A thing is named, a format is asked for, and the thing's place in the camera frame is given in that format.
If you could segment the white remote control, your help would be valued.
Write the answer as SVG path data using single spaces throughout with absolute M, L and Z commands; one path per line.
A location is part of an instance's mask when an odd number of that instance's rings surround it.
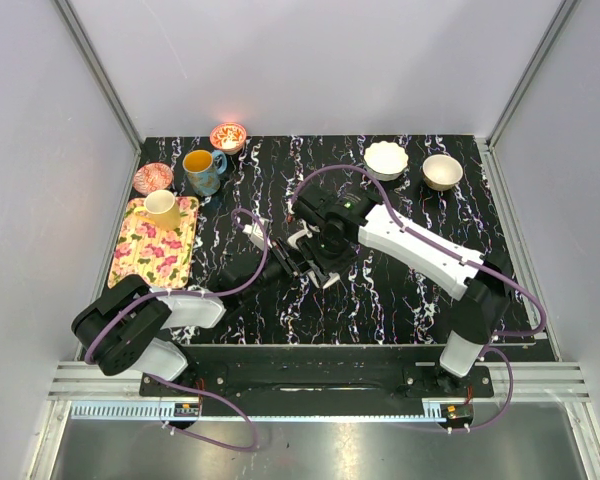
M 310 240 L 313 237 L 309 238 L 306 236 L 300 236 L 300 230 L 297 231 L 296 233 L 294 233 L 293 235 L 291 235 L 288 239 L 287 239 L 287 244 L 297 250 L 304 258 L 304 261 L 308 264 L 309 266 L 309 270 L 310 271 L 310 265 L 311 264 L 315 264 L 317 266 L 320 267 L 320 265 L 318 264 L 317 261 L 317 257 L 316 255 L 312 252 L 311 248 L 310 248 Z

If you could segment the remote battery cover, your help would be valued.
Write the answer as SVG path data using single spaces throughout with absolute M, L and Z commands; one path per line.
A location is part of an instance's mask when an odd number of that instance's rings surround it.
M 327 289 L 339 281 L 340 281 L 340 275 L 338 273 L 330 273 L 328 280 L 324 283 L 322 288 Z

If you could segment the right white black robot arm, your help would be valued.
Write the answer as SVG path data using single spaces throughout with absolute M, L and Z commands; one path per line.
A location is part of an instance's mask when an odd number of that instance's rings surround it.
M 511 304 L 512 288 L 479 270 L 505 275 L 511 262 L 502 253 L 486 257 L 390 213 L 380 196 L 354 189 L 341 196 L 310 185 L 292 201 L 293 215 L 306 227 L 288 243 L 308 265 L 308 276 L 327 288 L 353 263 L 355 247 L 377 250 L 435 282 L 454 300 L 450 333 L 434 380 L 440 392 L 456 396 L 471 381 L 470 370 L 490 343 Z

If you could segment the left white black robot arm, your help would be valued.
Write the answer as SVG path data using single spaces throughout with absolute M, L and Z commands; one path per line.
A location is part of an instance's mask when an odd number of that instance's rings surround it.
M 71 331 L 86 349 L 85 361 L 104 375 L 146 372 L 162 377 L 173 394 L 185 395 L 195 387 L 197 373 L 179 347 L 158 338 L 160 331 L 211 328 L 270 285 L 295 280 L 308 270 L 299 250 L 276 239 L 269 243 L 266 258 L 234 260 L 209 290 L 169 293 L 132 274 L 80 312 Z

